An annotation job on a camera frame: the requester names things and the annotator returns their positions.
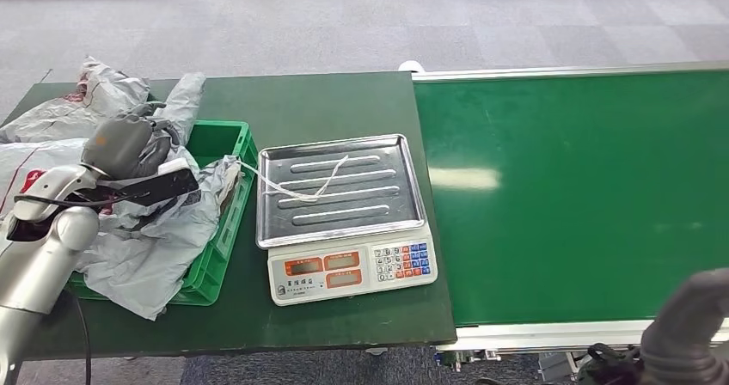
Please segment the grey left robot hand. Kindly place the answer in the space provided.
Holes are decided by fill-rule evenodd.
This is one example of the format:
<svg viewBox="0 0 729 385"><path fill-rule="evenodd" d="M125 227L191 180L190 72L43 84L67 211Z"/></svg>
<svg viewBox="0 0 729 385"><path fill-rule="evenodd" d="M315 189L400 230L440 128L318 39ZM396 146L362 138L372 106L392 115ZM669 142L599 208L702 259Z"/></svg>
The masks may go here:
<svg viewBox="0 0 729 385"><path fill-rule="evenodd" d="M148 101L102 123L83 146L81 164L109 180L155 174L179 136L172 122L155 115L167 105Z"/></svg>

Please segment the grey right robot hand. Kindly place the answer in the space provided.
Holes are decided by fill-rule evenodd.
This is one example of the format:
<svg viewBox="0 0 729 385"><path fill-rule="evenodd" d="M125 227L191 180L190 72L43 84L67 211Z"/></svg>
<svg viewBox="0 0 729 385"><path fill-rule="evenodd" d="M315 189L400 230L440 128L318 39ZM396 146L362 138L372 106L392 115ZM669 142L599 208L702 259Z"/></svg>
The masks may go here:
<svg viewBox="0 0 729 385"><path fill-rule="evenodd" d="M711 350L728 316L728 270L698 272L682 283L641 336L651 384L727 384L728 360Z"/></svg>

